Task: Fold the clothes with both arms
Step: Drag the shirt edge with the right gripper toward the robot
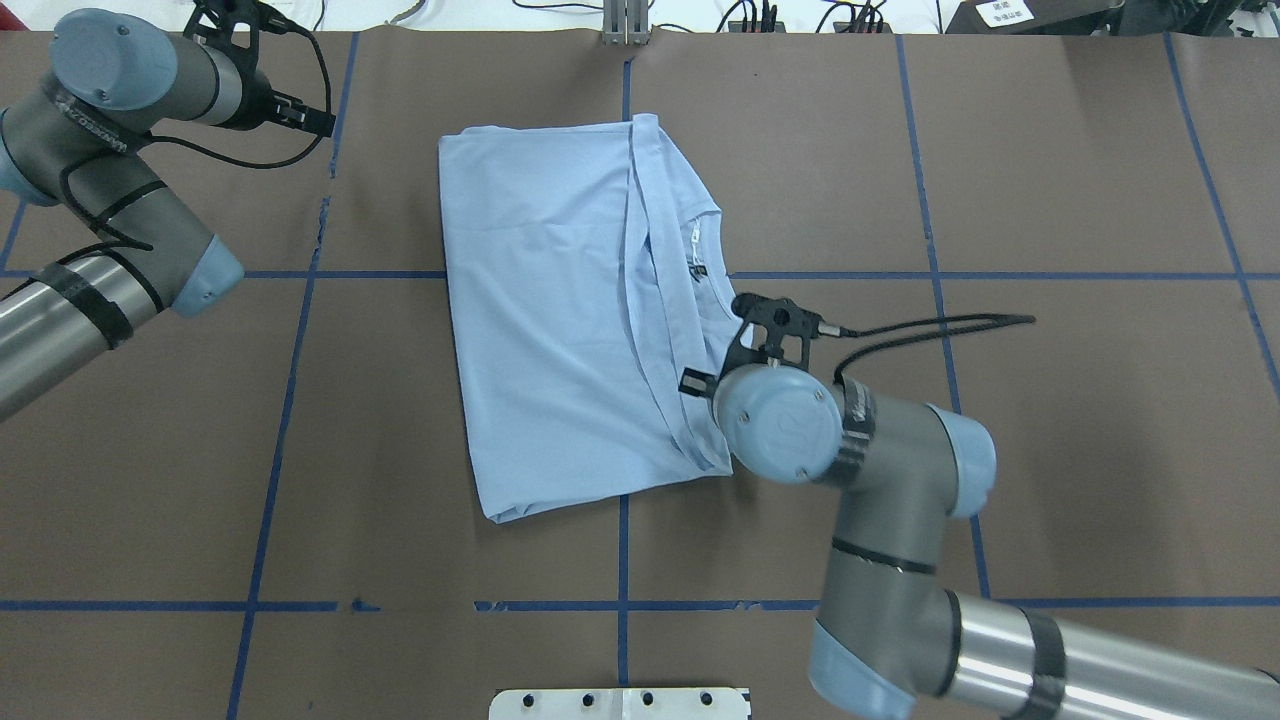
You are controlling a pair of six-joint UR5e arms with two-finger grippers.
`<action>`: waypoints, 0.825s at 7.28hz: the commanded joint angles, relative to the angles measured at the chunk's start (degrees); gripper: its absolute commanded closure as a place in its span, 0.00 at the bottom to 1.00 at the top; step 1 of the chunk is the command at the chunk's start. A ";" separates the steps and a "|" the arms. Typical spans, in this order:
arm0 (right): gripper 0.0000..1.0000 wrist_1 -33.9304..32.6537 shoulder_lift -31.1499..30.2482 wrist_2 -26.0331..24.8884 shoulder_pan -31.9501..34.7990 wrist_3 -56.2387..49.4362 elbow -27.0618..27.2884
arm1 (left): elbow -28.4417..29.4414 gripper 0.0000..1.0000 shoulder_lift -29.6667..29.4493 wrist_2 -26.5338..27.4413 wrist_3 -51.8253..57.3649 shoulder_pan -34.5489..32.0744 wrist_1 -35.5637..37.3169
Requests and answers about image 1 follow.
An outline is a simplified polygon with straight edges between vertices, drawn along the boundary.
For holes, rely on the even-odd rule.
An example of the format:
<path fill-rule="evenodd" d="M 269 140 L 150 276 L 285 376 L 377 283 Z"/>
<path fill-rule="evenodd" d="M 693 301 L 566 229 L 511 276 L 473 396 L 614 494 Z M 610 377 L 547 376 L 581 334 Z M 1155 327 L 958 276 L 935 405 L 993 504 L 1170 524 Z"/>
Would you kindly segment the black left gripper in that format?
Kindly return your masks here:
<path fill-rule="evenodd" d="M 264 1 L 195 1 L 186 37 L 205 50 L 214 67 L 215 91 L 198 118 L 206 126 L 248 131 L 265 123 L 330 138 L 337 126 L 332 81 L 323 51 L 310 29 Z M 314 50 L 325 102 L 314 108 L 276 88 L 260 67 L 264 35 L 297 35 Z"/>

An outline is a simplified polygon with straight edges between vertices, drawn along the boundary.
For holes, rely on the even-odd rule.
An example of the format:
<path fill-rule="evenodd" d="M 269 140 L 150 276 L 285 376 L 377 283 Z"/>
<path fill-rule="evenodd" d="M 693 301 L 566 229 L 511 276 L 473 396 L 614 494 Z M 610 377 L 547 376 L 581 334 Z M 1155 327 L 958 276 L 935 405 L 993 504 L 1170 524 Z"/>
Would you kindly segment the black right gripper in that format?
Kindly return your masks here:
<path fill-rule="evenodd" d="M 759 293 L 739 293 L 731 311 L 741 324 L 730 342 L 717 374 L 685 368 L 680 392 L 691 397 L 712 397 L 730 374 L 744 368 L 786 366 L 810 370 L 812 342 L 826 332 L 826 319 L 800 307 L 791 299 L 768 299 Z"/>

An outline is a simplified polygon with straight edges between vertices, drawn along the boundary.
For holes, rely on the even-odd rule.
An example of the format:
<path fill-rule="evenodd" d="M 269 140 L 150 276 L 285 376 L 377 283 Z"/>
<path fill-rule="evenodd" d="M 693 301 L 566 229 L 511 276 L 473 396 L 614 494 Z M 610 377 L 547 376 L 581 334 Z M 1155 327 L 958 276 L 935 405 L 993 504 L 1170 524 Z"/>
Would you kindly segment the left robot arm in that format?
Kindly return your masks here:
<path fill-rule="evenodd" d="M 264 1 L 197 1 L 174 35 L 99 8 L 65 14 L 50 70 L 3 110 L 3 190 L 65 208 L 93 241 L 3 297 L 1 415 L 12 418 L 155 316 L 196 316 L 244 268 L 142 159 L 156 143 L 255 170 L 164 120 L 334 135 L 333 85 L 315 32 Z"/>

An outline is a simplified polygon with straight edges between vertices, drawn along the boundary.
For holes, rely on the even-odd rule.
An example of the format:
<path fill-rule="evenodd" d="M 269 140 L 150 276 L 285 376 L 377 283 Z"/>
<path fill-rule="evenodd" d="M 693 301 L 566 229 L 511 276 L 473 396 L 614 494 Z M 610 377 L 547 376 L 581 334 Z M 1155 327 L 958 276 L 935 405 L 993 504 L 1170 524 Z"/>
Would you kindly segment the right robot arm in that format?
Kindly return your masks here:
<path fill-rule="evenodd" d="M 740 293 L 719 372 L 686 369 L 750 473 L 836 488 L 808 670 L 829 705 L 909 719 L 922 696 L 1002 719 L 1275 719 L 1277 676 L 957 593 L 946 524 L 975 516 L 997 455 L 978 421 L 878 395 L 849 366 L 887 348 L 1034 322 L 973 313 L 855 331 L 790 299 Z"/>

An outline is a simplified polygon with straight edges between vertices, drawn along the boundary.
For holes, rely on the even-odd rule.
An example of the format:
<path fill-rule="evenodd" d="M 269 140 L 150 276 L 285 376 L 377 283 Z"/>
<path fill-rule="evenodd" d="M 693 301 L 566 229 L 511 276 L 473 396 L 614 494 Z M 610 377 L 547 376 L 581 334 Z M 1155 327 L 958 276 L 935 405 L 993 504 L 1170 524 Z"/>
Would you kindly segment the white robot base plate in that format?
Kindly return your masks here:
<path fill-rule="evenodd" d="M 489 719 L 751 719 L 750 692 L 732 687 L 508 689 Z"/>

